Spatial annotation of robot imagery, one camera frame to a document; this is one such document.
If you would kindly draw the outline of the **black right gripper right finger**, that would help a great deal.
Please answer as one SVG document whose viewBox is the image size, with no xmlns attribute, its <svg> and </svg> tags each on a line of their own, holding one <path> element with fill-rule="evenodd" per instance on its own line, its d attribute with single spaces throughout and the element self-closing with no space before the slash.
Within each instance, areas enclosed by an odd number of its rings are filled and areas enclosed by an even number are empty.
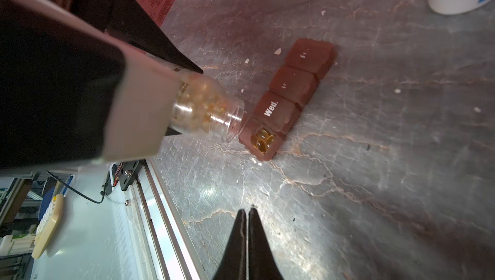
<svg viewBox="0 0 495 280">
<path fill-rule="evenodd" d="M 247 226 L 248 276 L 253 280 L 283 280 L 275 263 L 257 209 L 251 208 Z"/>
</svg>

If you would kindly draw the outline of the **red weekly pill organizer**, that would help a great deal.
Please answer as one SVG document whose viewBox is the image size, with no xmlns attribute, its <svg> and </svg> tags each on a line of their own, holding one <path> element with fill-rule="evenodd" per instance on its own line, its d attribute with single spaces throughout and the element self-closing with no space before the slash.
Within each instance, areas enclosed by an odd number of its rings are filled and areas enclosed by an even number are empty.
<svg viewBox="0 0 495 280">
<path fill-rule="evenodd" d="M 259 161 L 274 158 L 337 57 L 327 41 L 299 38 L 243 120 L 239 142 Z"/>
</svg>

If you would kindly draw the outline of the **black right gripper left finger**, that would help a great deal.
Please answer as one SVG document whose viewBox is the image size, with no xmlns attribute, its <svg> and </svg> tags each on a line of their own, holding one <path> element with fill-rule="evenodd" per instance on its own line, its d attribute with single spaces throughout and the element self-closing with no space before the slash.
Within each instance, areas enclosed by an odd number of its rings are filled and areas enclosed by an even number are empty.
<svg viewBox="0 0 495 280">
<path fill-rule="evenodd" d="M 246 280 L 247 272 L 247 217 L 246 211 L 237 212 L 228 243 L 214 280 Z"/>
</svg>

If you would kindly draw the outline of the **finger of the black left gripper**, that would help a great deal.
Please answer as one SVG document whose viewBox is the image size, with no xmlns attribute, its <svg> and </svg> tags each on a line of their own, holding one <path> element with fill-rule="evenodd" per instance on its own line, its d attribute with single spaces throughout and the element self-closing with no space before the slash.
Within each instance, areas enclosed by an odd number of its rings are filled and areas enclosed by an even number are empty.
<svg viewBox="0 0 495 280">
<path fill-rule="evenodd" d="M 155 57 L 203 70 L 181 53 L 136 0 L 51 0 L 96 29 Z"/>
</svg>

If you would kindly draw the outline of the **clear pill bottle gold lid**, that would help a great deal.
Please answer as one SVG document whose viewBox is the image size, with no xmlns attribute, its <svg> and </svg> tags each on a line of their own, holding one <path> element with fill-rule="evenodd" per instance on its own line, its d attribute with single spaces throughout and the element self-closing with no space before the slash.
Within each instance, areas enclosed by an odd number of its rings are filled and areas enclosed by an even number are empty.
<svg viewBox="0 0 495 280">
<path fill-rule="evenodd" d="M 181 76 L 169 127 L 195 138 L 231 142 L 241 131 L 245 104 L 218 81 L 195 72 Z"/>
</svg>

